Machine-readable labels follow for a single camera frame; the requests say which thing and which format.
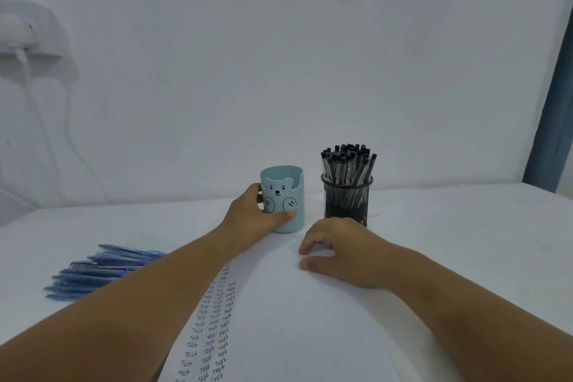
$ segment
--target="white paper sheet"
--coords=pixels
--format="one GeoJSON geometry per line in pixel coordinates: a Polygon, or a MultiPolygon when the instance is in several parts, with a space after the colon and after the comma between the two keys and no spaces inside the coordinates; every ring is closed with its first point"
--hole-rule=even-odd
{"type": "Polygon", "coordinates": [[[269,236],[226,266],[159,382],[399,382],[382,330],[351,286],[298,269],[300,241],[269,236]]]}

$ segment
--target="person's left arm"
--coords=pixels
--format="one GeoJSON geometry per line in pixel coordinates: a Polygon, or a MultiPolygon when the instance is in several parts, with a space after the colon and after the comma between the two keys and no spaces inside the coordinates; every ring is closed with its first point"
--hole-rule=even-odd
{"type": "Polygon", "coordinates": [[[294,212],[261,212],[260,185],[216,229],[90,293],[0,346],[0,380],[146,382],[221,268],[294,212]]]}

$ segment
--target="person's right hand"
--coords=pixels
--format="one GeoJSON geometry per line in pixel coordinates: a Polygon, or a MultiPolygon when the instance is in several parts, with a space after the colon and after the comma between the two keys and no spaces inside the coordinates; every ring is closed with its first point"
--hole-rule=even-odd
{"type": "Polygon", "coordinates": [[[309,256],[300,269],[341,279],[370,289],[386,288],[397,252],[404,250],[350,218],[322,219],[306,233],[298,252],[308,255],[320,242],[332,243],[333,256],[309,256]]]}

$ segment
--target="pen holder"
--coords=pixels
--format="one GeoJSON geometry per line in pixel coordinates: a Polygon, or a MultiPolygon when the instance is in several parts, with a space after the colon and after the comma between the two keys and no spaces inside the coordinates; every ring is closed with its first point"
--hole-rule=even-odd
{"type": "Polygon", "coordinates": [[[324,217],[353,218],[359,224],[367,226],[368,196],[370,185],[374,178],[367,183],[347,186],[332,183],[320,176],[324,183],[324,217]]]}
{"type": "Polygon", "coordinates": [[[265,212],[294,211],[296,216],[274,232],[287,233],[304,226],[304,175],[302,168],[283,165],[261,171],[261,187],[265,212]]]}

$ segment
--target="table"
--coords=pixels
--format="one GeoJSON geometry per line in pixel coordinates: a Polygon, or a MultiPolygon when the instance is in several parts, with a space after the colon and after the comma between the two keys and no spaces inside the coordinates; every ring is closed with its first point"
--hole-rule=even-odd
{"type": "MultiPolygon", "coordinates": [[[[98,243],[172,251],[210,231],[231,199],[42,210],[0,228],[0,344],[65,304],[42,288],[98,243]]],[[[322,217],[307,196],[306,226],[322,217]]],[[[377,190],[369,228],[573,333],[573,203],[526,184],[377,190]]],[[[389,292],[364,293],[401,378],[461,381],[425,325],[389,292]]]]}

